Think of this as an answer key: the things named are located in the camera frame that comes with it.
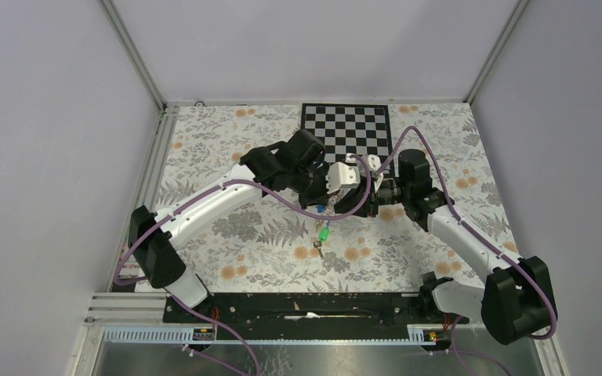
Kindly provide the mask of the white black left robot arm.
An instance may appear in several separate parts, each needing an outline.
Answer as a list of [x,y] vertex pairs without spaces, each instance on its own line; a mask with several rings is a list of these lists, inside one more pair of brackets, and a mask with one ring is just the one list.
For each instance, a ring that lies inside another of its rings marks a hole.
[[325,145],[301,129],[287,141],[250,150],[214,183],[166,208],[135,209],[125,259],[133,257],[145,279],[181,301],[182,312],[201,322],[212,311],[209,290],[179,254],[205,227],[245,204],[270,196],[306,214],[342,188],[360,183],[354,159],[324,160]]

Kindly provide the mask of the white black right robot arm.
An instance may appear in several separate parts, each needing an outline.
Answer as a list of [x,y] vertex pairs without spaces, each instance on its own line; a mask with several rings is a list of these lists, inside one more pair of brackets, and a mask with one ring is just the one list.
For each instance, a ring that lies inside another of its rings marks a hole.
[[433,186],[430,163],[421,150],[398,155],[398,174],[379,172],[377,156],[368,155],[358,167],[354,157],[328,168],[329,194],[348,192],[335,203],[335,212],[360,217],[377,215],[379,206],[402,204],[406,216],[448,245],[482,281],[462,284],[451,277],[426,282],[419,289],[419,315],[436,323],[448,313],[482,323],[499,343],[508,345],[557,325],[557,310],[549,270],[538,257],[523,258],[492,243],[487,235],[459,214],[455,202]]

